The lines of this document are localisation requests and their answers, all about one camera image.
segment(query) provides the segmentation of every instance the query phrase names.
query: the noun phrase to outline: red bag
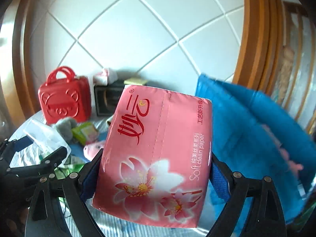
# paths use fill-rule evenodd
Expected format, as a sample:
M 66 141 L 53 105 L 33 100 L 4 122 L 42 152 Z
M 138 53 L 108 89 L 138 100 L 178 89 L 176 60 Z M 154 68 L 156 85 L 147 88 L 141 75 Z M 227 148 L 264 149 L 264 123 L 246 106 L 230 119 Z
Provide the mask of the red bag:
M 58 72 L 66 78 L 56 79 Z M 48 124 L 59 119 L 72 117 L 77 122 L 84 122 L 91 116 L 91 94 L 88 79 L 76 76 L 66 66 L 52 71 L 38 91 L 39 102 Z

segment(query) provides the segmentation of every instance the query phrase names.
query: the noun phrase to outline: gray plush toy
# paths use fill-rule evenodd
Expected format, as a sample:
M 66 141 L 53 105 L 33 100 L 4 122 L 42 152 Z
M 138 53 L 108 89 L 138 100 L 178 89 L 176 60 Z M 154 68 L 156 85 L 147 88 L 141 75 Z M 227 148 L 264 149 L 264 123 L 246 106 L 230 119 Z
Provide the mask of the gray plush toy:
M 73 137 L 71 129 L 77 127 L 77 121 L 72 117 L 66 117 L 59 119 L 52 127 L 57 130 L 66 142 L 71 142 Z

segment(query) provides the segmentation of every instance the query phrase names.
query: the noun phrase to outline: tissue pack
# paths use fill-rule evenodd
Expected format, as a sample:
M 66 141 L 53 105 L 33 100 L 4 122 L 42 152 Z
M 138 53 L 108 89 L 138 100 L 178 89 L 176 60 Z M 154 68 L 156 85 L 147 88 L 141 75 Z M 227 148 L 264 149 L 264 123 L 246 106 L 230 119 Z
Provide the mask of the tissue pack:
M 193 228 L 210 173 L 212 104 L 164 89 L 124 89 L 93 206 L 139 224 Z

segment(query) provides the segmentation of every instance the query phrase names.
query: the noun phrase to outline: flower print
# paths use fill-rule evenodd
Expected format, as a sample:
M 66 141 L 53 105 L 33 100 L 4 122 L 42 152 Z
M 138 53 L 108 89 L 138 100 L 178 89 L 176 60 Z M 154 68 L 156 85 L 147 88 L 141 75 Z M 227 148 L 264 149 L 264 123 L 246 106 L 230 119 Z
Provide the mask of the flower print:
M 199 196 L 194 201 L 191 201 L 191 199 L 195 197 L 192 196 L 192 194 L 200 192 L 202 192 L 202 190 L 185 193 L 182 193 L 180 190 L 178 190 L 176 193 L 173 193 L 173 195 L 164 197 L 162 199 L 161 205 L 167 209 L 165 211 L 165 216 L 170 216 L 171 221 L 175 219 L 179 222 L 185 222 L 186 218 L 192 216 L 190 209 L 196 205 L 197 201 L 201 197 Z
M 154 218 L 156 204 L 170 195 L 170 190 L 183 182 L 184 178 L 170 173 L 168 160 L 160 160 L 149 168 L 136 158 L 129 158 L 133 168 L 121 163 L 122 182 L 115 185 L 120 191 L 114 196 L 114 202 L 124 200 L 126 211 L 136 220 L 144 213 Z

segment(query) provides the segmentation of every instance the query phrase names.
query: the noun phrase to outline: brand logo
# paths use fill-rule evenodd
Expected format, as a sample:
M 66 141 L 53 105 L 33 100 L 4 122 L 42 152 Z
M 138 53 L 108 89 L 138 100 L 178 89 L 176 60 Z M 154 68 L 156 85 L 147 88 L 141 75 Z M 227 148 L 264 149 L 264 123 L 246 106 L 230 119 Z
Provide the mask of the brand logo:
M 148 115 L 150 106 L 148 99 L 139 100 L 138 97 L 139 96 L 137 95 L 134 103 L 131 103 L 131 100 L 133 99 L 133 95 L 131 94 L 126 106 L 127 113 L 121 117 L 122 123 L 119 124 L 117 129 L 120 134 L 137 137 L 137 145 L 139 144 L 139 136 L 145 131 L 144 125 L 140 119 Z M 131 107 L 131 112 L 128 113 L 131 104 L 133 104 L 133 107 Z

